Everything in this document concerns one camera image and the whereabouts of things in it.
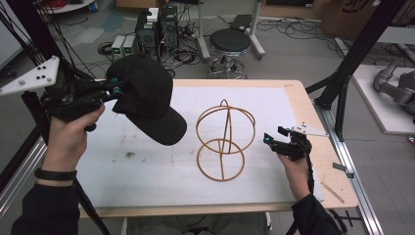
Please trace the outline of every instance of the white bracket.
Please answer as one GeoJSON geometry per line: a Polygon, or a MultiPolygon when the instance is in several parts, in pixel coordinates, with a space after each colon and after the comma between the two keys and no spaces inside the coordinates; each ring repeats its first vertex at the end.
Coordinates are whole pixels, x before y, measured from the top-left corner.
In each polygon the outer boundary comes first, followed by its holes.
{"type": "Polygon", "coordinates": [[[325,131],[322,131],[311,125],[308,125],[305,122],[303,122],[300,125],[293,126],[291,128],[291,131],[304,134],[304,135],[317,135],[317,136],[326,136],[326,137],[329,136],[329,134],[327,134],[325,131]]]}
{"type": "Polygon", "coordinates": [[[51,86],[56,83],[59,58],[52,56],[33,70],[28,71],[19,78],[0,88],[0,96],[10,95],[30,89],[51,86]]]}

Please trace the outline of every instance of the hand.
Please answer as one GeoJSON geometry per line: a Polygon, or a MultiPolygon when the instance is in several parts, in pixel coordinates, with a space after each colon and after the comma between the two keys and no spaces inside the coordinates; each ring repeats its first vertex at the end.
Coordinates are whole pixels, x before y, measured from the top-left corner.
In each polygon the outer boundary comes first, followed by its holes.
{"type": "MultiPolygon", "coordinates": [[[[84,128],[95,123],[105,107],[71,122],[56,117],[51,119],[49,143],[42,163],[42,169],[59,172],[74,171],[80,157],[86,151],[87,133],[84,128]]],[[[72,181],[37,180],[38,184],[51,186],[71,185],[72,181]]]]}
{"type": "Polygon", "coordinates": [[[292,162],[284,155],[277,154],[284,165],[291,192],[297,202],[310,194],[308,190],[308,166],[305,158],[292,162]]]}

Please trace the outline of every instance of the black wristband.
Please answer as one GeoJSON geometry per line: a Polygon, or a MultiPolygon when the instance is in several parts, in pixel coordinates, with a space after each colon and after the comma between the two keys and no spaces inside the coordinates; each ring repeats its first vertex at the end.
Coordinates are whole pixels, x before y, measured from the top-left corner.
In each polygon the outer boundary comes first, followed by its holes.
{"type": "Polygon", "coordinates": [[[43,170],[38,168],[34,172],[34,176],[38,179],[46,179],[46,180],[56,180],[56,181],[68,181],[74,180],[76,178],[77,171],[71,172],[58,172],[58,171],[49,171],[43,170]]]}

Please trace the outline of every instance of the wire ring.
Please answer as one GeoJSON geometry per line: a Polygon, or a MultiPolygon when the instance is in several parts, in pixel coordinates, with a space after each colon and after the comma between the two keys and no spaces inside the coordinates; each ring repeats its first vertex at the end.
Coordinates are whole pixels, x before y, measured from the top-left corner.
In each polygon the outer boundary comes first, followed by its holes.
{"type": "Polygon", "coordinates": [[[209,108],[209,109],[207,109],[206,111],[204,111],[199,116],[198,121],[196,122],[196,133],[198,135],[199,140],[203,144],[202,147],[199,149],[199,152],[198,152],[198,158],[197,158],[198,167],[201,170],[201,172],[207,178],[212,179],[212,180],[215,180],[215,181],[222,181],[223,182],[223,181],[228,181],[228,180],[234,179],[238,175],[241,174],[241,172],[244,170],[244,167],[245,167],[245,155],[244,155],[244,152],[243,151],[246,150],[248,147],[251,146],[251,144],[254,141],[254,137],[255,137],[255,119],[254,119],[254,116],[251,113],[249,113],[246,110],[240,109],[240,108],[236,108],[236,107],[229,106],[229,104],[228,104],[228,102],[226,100],[222,100],[220,102],[220,105],[219,106],[215,106],[215,107],[209,108]],[[224,132],[223,132],[223,137],[222,138],[214,138],[214,139],[211,139],[211,140],[205,142],[202,139],[201,134],[199,132],[199,125],[200,125],[200,123],[202,122],[202,120],[204,118],[206,118],[207,116],[209,116],[209,115],[211,115],[213,113],[220,112],[220,111],[226,111],[227,112],[225,129],[224,129],[224,132]],[[241,148],[240,146],[238,146],[236,143],[234,143],[232,141],[232,137],[233,136],[232,136],[232,117],[231,117],[231,111],[239,111],[242,114],[244,114],[250,120],[250,122],[251,122],[251,124],[253,126],[253,137],[251,138],[251,140],[247,144],[247,146],[245,146],[244,148],[241,148]],[[212,142],[215,142],[215,141],[217,141],[217,143],[218,143],[218,150],[215,150],[211,146],[208,145],[209,143],[212,143],[212,142]],[[228,146],[229,146],[229,148],[228,148],[227,151],[225,151],[225,143],[227,143],[228,146]],[[231,151],[232,146],[236,147],[237,150],[236,151],[231,151]],[[204,147],[206,147],[207,149],[209,149],[209,150],[211,150],[211,151],[213,151],[213,152],[215,152],[216,154],[219,155],[220,167],[221,167],[221,178],[213,177],[213,176],[209,175],[203,169],[202,164],[201,164],[201,158],[202,158],[201,152],[202,152],[202,149],[204,147]],[[223,158],[224,158],[224,156],[229,156],[229,155],[234,155],[234,154],[241,154],[241,157],[242,157],[242,165],[241,165],[241,168],[239,169],[239,171],[235,175],[226,178],[225,177],[224,168],[223,168],[223,158]]]}

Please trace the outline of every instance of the black sleeve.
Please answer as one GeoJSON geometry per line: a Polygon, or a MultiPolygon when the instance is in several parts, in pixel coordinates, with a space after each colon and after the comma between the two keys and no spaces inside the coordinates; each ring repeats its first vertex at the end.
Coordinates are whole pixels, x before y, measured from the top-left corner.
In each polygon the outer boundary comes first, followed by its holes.
{"type": "Polygon", "coordinates": [[[35,184],[23,198],[23,214],[14,222],[12,235],[77,234],[78,198],[74,186],[35,184]]]}
{"type": "Polygon", "coordinates": [[[312,194],[301,199],[292,209],[301,235],[342,234],[335,220],[326,213],[312,194]]]}

